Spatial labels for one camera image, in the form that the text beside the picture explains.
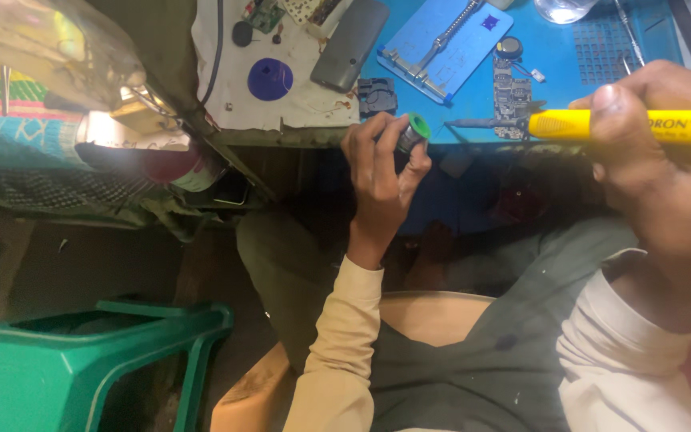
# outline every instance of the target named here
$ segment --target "hand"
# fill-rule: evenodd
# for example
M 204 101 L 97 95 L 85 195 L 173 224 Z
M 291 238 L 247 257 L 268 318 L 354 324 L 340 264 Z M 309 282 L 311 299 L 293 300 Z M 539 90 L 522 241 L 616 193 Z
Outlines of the hand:
M 356 191 L 356 216 L 351 221 L 346 255 L 367 270 L 380 268 L 383 254 L 407 219 L 417 186 L 431 169 L 431 159 L 422 143 L 412 149 L 404 171 L 396 174 L 394 149 L 408 125 L 406 115 L 395 118 L 382 112 L 364 124 L 352 124 L 340 143 L 351 165 L 351 182 Z
M 691 110 L 691 71 L 651 62 L 570 108 L 591 110 L 594 177 L 649 252 L 613 288 L 661 328 L 691 332 L 691 146 L 664 148 L 647 118 Z

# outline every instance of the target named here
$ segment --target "colorful striped cloth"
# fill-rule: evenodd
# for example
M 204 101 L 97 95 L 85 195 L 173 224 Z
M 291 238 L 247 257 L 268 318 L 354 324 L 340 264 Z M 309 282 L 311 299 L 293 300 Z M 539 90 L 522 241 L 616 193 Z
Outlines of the colorful striped cloth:
M 0 168 L 82 168 L 74 150 L 82 114 L 46 109 L 47 88 L 13 71 L 10 103 L 2 116 L 0 88 Z

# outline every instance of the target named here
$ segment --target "black round component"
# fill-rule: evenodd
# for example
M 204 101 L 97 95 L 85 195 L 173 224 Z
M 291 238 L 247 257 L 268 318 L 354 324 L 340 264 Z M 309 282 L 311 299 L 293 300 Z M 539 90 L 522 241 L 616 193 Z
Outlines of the black round component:
M 234 24 L 234 32 L 231 34 L 231 39 L 237 46 L 244 48 L 252 42 L 252 24 L 246 21 L 239 21 Z
M 506 36 L 495 45 L 495 52 L 500 58 L 516 60 L 524 53 L 524 46 L 521 41 L 513 36 Z

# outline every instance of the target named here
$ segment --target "plastic bag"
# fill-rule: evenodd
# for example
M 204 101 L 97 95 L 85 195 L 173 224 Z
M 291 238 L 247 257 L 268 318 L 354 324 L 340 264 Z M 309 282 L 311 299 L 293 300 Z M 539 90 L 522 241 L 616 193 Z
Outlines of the plastic bag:
M 0 63 L 99 111 L 146 79 L 129 36 L 84 0 L 0 0 Z

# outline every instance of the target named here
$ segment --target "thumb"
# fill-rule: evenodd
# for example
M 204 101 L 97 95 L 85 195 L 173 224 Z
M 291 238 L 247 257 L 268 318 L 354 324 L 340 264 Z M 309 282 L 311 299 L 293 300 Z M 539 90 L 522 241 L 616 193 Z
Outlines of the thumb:
M 649 128 L 647 107 L 630 90 L 605 85 L 590 101 L 591 158 L 596 179 L 623 198 L 636 198 L 673 174 Z

